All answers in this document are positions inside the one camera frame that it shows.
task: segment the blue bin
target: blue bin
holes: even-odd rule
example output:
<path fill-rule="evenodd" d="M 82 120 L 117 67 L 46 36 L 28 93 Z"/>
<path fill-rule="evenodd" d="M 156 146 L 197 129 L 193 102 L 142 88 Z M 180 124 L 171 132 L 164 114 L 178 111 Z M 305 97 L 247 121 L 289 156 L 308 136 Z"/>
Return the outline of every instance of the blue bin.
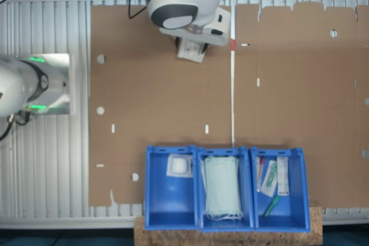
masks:
<path fill-rule="evenodd" d="M 201 160 L 208 156 L 236 156 L 239 159 L 239 188 L 242 220 L 212 221 L 205 214 L 205 189 L 201 175 Z M 230 149 L 197 149 L 197 175 L 199 188 L 199 222 L 201 232 L 248 232 L 254 231 L 253 197 L 248 153 L 245 147 Z"/>
<path fill-rule="evenodd" d="M 193 178 L 167 176 L 170 154 L 193 156 Z M 146 230 L 198 229 L 196 146 L 155 147 L 146 151 Z"/>
<path fill-rule="evenodd" d="M 307 194 L 307 181 L 304 154 L 302 149 L 263 150 L 251 148 L 253 175 L 253 194 L 255 209 L 255 226 L 258 232 L 310 232 L 310 213 Z M 289 196 L 280 196 L 271 214 L 265 218 L 264 212 L 273 198 L 257 192 L 257 176 L 255 158 L 264 157 L 265 165 L 262 181 L 265 178 L 270 160 L 277 157 L 288 157 Z"/>

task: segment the metal frame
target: metal frame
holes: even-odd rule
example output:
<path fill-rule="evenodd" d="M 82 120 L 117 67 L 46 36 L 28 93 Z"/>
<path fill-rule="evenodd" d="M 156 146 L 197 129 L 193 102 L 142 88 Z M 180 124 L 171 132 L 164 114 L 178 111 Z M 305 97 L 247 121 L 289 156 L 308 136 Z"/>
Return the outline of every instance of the metal frame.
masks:
<path fill-rule="evenodd" d="M 222 0 L 221 4 L 231 6 L 235 38 L 238 3 L 292 7 L 302 1 L 353 9 L 369 5 L 369 0 Z M 142 203 L 118 205 L 112 200 L 110 207 L 88 206 L 91 6 L 127 2 L 8 0 L 0 5 L 0 54 L 69 53 L 72 99 L 70 116 L 39 116 L 12 129 L 0 144 L 0 228 L 132 228 L 135 217 L 142 216 Z M 133 5 L 140 4 L 145 0 L 133 0 Z M 0 120 L 0 130 L 4 125 Z M 369 223 L 369 208 L 324 209 L 323 223 Z"/>

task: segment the cable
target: cable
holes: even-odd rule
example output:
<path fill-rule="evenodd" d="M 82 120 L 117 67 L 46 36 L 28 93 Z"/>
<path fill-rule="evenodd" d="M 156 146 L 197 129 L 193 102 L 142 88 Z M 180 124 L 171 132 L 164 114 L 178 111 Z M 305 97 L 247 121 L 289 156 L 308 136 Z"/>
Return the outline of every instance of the cable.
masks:
<path fill-rule="evenodd" d="M 19 122 L 19 121 L 16 121 L 16 123 L 19 125 L 19 126 L 26 126 L 29 122 L 29 118 L 31 117 L 31 113 L 30 112 L 26 112 L 25 113 L 25 117 L 24 117 L 24 122 Z"/>
<path fill-rule="evenodd" d="M 128 0 L 128 17 L 131 20 L 135 16 L 139 15 L 141 12 L 143 12 L 146 9 L 146 7 L 142 8 L 140 11 L 138 11 L 135 15 L 131 16 L 131 0 Z"/>
<path fill-rule="evenodd" d="M 0 141 L 4 140 L 4 138 L 7 137 L 7 135 L 9 135 L 10 133 L 10 130 L 12 129 L 12 125 L 13 125 L 13 121 L 10 121 L 8 124 L 7 124 L 7 128 L 5 130 L 5 132 L 2 134 L 2 136 L 0 137 Z"/>
<path fill-rule="evenodd" d="M 63 236 L 64 234 L 65 234 L 65 231 L 61 232 L 61 233 L 56 237 L 56 239 L 54 240 L 54 242 L 50 244 L 50 246 L 55 246 L 55 245 L 59 242 L 59 240 L 62 238 L 62 236 Z"/>

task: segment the mask ear loop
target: mask ear loop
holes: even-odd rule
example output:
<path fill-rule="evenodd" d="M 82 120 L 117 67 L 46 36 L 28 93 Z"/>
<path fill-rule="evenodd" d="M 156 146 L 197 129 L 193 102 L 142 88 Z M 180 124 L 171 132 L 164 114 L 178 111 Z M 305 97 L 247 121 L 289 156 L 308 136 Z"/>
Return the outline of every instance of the mask ear loop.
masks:
<path fill-rule="evenodd" d="M 221 220 L 227 220 L 227 219 L 234 221 L 234 220 L 241 220 L 243 218 L 243 213 L 242 211 L 240 211 L 239 214 L 224 214 L 224 215 L 216 215 L 216 216 L 211 216 L 210 214 L 207 213 L 206 217 L 212 221 L 221 221 Z"/>

